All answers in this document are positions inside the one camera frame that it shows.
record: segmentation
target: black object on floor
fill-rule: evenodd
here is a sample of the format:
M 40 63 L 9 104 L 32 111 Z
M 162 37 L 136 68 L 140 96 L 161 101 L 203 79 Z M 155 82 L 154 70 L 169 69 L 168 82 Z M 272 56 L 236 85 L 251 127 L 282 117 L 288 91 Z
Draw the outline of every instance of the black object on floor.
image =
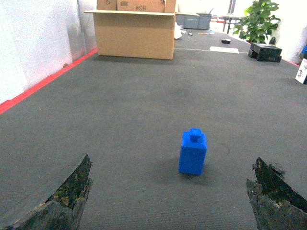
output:
M 230 39 L 223 39 L 222 43 L 223 44 L 230 44 L 231 40 Z
M 276 37 L 272 37 L 270 39 L 270 42 L 269 42 L 270 45 L 275 45 L 276 44 Z
M 252 43 L 248 56 L 255 58 L 257 61 L 280 62 L 282 49 L 272 45 Z

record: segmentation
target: gray carpet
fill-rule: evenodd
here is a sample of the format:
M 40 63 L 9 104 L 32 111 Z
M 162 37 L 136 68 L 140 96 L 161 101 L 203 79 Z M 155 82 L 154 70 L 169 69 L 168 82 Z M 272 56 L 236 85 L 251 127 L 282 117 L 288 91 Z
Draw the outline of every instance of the gray carpet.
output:
M 176 47 L 209 50 L 222 38 L 194 33 Z M 94 184 L 81 230 L 255 230 L 245 183 L 257 157 L 278 160 L 307 197 L 307 90 L 297 70 L 243 53 L 93 55 L 0 116 L 0 214 L 51 167 L 88 153 Z M 207 135 L 201 176 L 177 172 L 191 127 Z

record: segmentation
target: white wall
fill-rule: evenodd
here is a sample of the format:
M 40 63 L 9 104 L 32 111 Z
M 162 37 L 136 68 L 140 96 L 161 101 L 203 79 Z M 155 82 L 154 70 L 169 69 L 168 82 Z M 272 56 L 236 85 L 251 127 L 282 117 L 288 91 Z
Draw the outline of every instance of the white wall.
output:
M 236 0 L 235 14 L 244 15 L 244 10 L 253 4 L 254 0 Z
M 226 14 L 228 12 L 230 0 L 177 0 L 181 12 L 201 13 L 209 12 L 212 14 Z
M 276 46 L 283 49 L 283 59 L 299 63 L 297 52 L 302 52 L 307 41 L 307 21 L 305 14 L 307 1 L 275 0 L 279 3 L 276 17 L 281 19 L 278 30 L 273 33 L 276 37 Z
M 78 8 L 95 9 L 96 1 L 0 0 L 0 39 L 7 40 L 0 51 L 0 103 L 95 49 L 93 16 Z

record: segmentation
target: gray storage bin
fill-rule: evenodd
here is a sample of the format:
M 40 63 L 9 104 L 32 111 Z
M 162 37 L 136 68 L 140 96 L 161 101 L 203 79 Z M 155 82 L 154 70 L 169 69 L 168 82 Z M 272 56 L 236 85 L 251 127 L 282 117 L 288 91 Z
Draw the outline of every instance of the gray storage bin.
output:
M 176 14 L 177 25 L 184 25 L 184 19 L 185 19 L 185 15 L 183 15 L 183 14 Z
M 185 29 L 198 29 L 199 26 L 199 16 L 194 15 L 186 15 L 184 20 L 184 26 Z
M 198 14 L 200 16 L 198 29 L 209 30 L 212 15 L 208 13 L 198 13 Z

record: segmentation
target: red floor edge strip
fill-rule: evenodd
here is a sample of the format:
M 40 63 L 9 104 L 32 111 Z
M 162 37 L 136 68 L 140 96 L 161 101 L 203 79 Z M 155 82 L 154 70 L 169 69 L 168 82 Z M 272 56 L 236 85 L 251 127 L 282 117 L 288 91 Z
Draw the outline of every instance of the red floor edge strip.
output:
M 61 76 L 63 73 L 67 72 L 71 68 L 75 67 L 76 65 L 80 64 L 87 58 L 89 58 L 91 55 L 95 54 L 97 52 L 97 49 L 94 49 L 93 51 L 89 52 L 88 54 L 84 55 L 83 57 L 79 58 L 78 60 L 72 62 L 70 65 L 64 67 L 63 69 L 59 70 L 58 72 L 49 75 L 45 79 L 41 80 L 39 83 L 36 85 L 32 86 L 28 90 L 24 91 L 23 93 L 19 94 L 18 96 L 14 97 L 11 100 L 7 100 L 0 104 L 0 114 L 4 113 L 5 111 L 9 110 L 12 108 L 14 105 L 18 104 L 21 102 L 23 99 L 27 98 L 31 94 L 35 93 L 39 89 L 43 88 L 45 85 L 49 84 L 52 82 L 54 79 L 58 78 Z
M 292 65 L 299 66 L 298 64 L 296 64 L 296 63 L 294 63 L 294 62 L 292 62 L 292 61 L 288 61 L 288 60 L 285 60 L 285 59 L 283 59 L 283 60 L 286 61 L 286 62 L 289 62 L 289 63 L 292 64 Z

